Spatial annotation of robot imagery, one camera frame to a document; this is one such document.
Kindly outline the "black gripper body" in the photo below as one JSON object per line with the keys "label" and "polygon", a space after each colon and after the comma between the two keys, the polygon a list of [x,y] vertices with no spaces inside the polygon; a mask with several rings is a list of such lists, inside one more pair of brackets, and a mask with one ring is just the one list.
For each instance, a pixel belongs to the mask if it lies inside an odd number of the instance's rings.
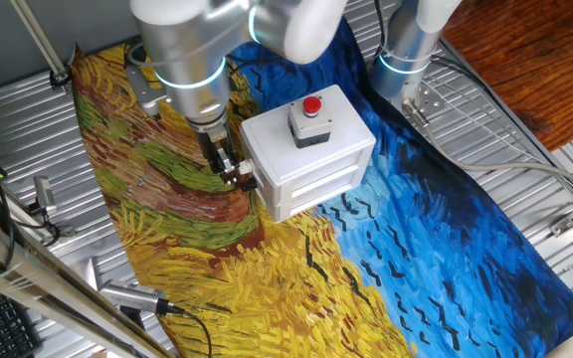
{"label": "black gripper body", "polygon": [[227,122],[200,127],[196,136],[203,155],[210,164],[223,164],[224,158],[227,158],[230,164],[235,163],[235,150]]}

